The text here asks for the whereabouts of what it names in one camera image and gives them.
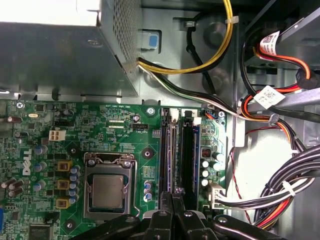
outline cpu socket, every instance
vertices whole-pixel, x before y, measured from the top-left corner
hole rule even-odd
[[[134,157],[130,158],[122,159],[120,154],[114,153],[84,154],[85,218],[107,221],[130,214],[135,175]]]

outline sticker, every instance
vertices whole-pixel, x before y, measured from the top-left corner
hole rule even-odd
[[[257,103],[259,103],[265,109],[268,109],[271,106],[278,104],[284,98],[284,95],[282,95],[280,92],[273,89],[269,85],[254,96],[254,100],[256,100]]]
[[[280,34],[280,31],[277,31],[270,34],[269,36],[266,36],[264,39],[262,39],[260,42],[261,50],[269,55],[277,55],[276,43],[277,43],[279,34]]]

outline power connector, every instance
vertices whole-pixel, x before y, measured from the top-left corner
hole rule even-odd
[[[66,140],[66,130],[50,130],[49,141],[64,141]]]
[[[216,182],[209,183],[209,193],[207,194],[208,201],[211,204],[211,208],[214,209],[225,209],[224,205],[217,202],[218,193],[226,194],[226,190],[217,184]]]

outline integrated circuit chip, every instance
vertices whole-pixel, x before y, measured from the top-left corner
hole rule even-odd
[[[30,225],[29,240],[52,240],[53,231],[50,225]]]
[[[121,209],[123,207],[124,177],[122,175],[94,175],[92,207]]]

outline black connector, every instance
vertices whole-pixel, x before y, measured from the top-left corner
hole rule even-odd
[[[310,79],[306,79],[306,72],[300,68],[295,77],[299,88],[311,90],[320,87],[319,78],[313,71],[310,71]]]

